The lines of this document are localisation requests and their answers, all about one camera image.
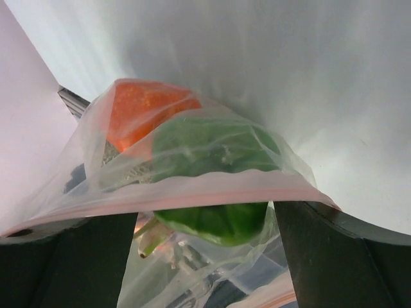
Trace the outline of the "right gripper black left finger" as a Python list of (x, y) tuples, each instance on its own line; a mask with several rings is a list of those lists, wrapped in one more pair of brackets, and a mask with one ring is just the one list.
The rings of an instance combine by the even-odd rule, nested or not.
[(1, 237), (1, 307), (116, 307), (137, 214), (70, 219)]

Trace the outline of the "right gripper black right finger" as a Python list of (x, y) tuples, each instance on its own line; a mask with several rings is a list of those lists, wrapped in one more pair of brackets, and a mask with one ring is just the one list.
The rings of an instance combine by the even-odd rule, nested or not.
[(319, 202), (274, 204), (299, 307), (410, 307), (410, 236)]

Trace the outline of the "green fake bell pepper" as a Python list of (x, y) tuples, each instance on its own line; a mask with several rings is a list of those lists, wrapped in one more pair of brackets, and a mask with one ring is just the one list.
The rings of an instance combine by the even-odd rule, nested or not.
[(280, 167), (274, 138), (254, 124), (176, 117), (153, 134), (153, 182), (167, 180), (168, 188), (182, 188), (179, 200), (187, 196), (195, 204), (154, 216), (176, 232), (219, 246), (245, 244), (263, 230), (268, 203), (238, 193), (262, 172)]

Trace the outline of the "clear zip top bag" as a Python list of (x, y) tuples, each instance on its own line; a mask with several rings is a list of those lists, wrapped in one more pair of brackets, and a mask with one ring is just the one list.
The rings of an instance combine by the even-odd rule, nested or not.
[(333, 201), (282, 137), (192, 91), (120, 79), (49, 176), (1, 208), (2, 307), (281, 307), (288, 201)]

